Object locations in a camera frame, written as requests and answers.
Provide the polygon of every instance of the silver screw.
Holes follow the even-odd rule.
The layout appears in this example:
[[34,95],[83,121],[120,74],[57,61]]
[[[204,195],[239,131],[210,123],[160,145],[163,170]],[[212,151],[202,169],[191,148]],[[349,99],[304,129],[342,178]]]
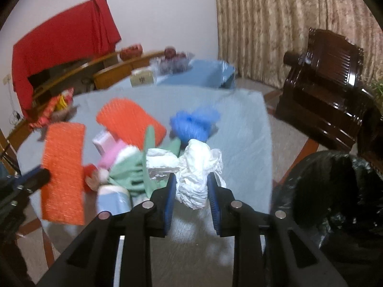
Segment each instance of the silver screw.
[[279,219],[285,219],[286,218],[286,213],[283,210],[277,210],[275,212],[275,216]]
[[144,207],[146,209],[152,208],[153,206],[154,206],[154,203],[150,200],[147,200],[147,201],[142,203],[142,207]]
[[98,214],[98,219],[106,220],[110,217],[110,212],[104,211]]
[[231,207],[233,208],[241,208],[242,207],[242,202],[240,200],[233,200],[230,203]]

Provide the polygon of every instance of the gray tablecloth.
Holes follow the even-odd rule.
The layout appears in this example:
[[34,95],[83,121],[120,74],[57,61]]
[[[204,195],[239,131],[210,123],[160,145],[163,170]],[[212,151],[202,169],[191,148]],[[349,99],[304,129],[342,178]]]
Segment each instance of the gray tablecloth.
[[[223,178],[236,199],[255,210],[269,212],[271,198],[271,133],[261,93],[243,89],[233,91],[191,86],[146,86],[134,89],[111,88],[74,98],[78,105],[71,120],[86,125],[83,164],[96,164],[100,154],[92,138],[103,127],[96,113],[114,97],[126,97],[141,105],[170,130],[169,118],[179,110],[192,111],[214,105],[221,113],[218,131],[209,140],[211,148],[222,151]],[[44,143],[32,133],[21,145],[17,159],[22,173],[41,163]],[[169,141],[169,133],[164,142]],[[85,201],[86,220],[95,215],[94,197]],[[41,217],[40,192],[31,197]],[[42,221],[53,245],[63,251],[82,227]],[[168,237],[152,238],[153,286],[231,286],[234,239],[219,238],[213,229],[210,208],[192,210],[176,202]]]

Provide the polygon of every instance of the white wall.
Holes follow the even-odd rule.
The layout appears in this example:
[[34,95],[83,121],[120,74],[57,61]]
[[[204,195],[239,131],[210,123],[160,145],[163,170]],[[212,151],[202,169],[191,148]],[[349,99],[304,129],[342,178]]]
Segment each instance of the white wall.
[[[11,73],[14,43],[48,18],[83,1],[20,0],[0,30],[0,128],[5,135],[12,129],[12,109],[8,87],[1,80]],[[133,43],[141,43],[144,51],[173,45],[197,58],[217,58],[216,0],[108,0],[108,4],[122,37],[116,49]],[[11,91],[20,112],[12,87]]]

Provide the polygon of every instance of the orange sponge cloth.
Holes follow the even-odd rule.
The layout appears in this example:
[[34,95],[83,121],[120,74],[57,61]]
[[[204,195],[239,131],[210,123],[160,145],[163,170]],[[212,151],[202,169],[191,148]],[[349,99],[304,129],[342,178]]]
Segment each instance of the orange sponge cloth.
[[154,127],[156,146],[166,135],[165,127],[148,115],[143,108],[128,99],[112,99],[102,107],[96,120],[126,144],[137,146],[140,150],[144,149],[145,132],[149,125]]
[[84,224],[82,148],[85,126],[80,123],[49,125],[42,167],[51,181],[41,188],[43,219]]

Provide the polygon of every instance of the table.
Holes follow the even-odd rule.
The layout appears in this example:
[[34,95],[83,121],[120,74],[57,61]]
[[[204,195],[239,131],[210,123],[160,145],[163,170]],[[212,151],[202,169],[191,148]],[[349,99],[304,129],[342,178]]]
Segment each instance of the table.
[[[157,85],[193,85],[210,88],[234,88],[235,68],[222,60],[192,60],[190,69],[176,74],[158,76]],[[130,77],[113,85],[114,88],[131,88]]]
[[[78,105],[71,120],[86,125],[83,164],[100,159],[91,139],[103,127],[95,121],[96,113],[111,98],[129,98],[160,121],[168,133],[169,117],[178,110],[192,111],[213,104],[221,113],[218,131],[208,141],[219,148],[223,157],[223,178],[234,196],[260,212],[269,212],[272,189],[271,132],[261,93],[245,89],[209,89],[195,86],[141,86],[134,89],[110,88],[74,98]],[[38,165],[44,143],[40,134],[32,133],[17,154],[25,173]],[[86,221],[94,216],[94,196],[85,200]],[[41,217],[40,191],[31,196],[32,206]],[[60,252],[82,227],[42,221],[53,245]],[[219,238],[214,231],[207,206],[192,210],[176,202],[169,236],[151,238],[153,286],[231,286],[234,239]]]

